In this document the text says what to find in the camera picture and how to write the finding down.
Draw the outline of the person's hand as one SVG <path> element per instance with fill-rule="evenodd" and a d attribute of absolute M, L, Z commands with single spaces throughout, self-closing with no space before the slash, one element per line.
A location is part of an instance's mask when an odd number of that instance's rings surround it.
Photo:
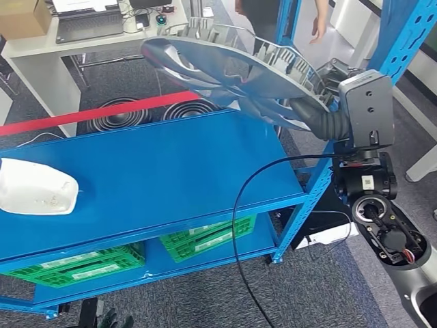
<path fill-rule="evenodd" d="M 312 23 L 312 38 L 309 41 L 310 44 L 314 44 L 320 41 L 326 33 L 326 19 L 317 16 Z"/>

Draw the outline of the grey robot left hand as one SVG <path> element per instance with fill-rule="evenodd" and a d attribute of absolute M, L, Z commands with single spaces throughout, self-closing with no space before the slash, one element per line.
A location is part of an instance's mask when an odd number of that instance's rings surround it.
<path fill-rule="evenodd" d="M 124 321 L 124 323 L 119 324 L 116 310 L 112 307 L 103 317 L 101 323 L 99 324 L 98 328 L 133 328 L 134 325 L 134 320 L 132 316 L 128 316 Z"/>

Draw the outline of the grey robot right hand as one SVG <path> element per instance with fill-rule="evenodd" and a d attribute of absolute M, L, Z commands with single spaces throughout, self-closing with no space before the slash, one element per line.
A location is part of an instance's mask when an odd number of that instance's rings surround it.
<path fill-rule="evenodd" d="M 365 72 L 333 58 L 317 69 L 321 82 L 316 97 L 292 98 L 289 105 L 311 132 L 322 140 L 341 140 L 349 135 L 349 119 L 340 108 L 340 83 Z"/>

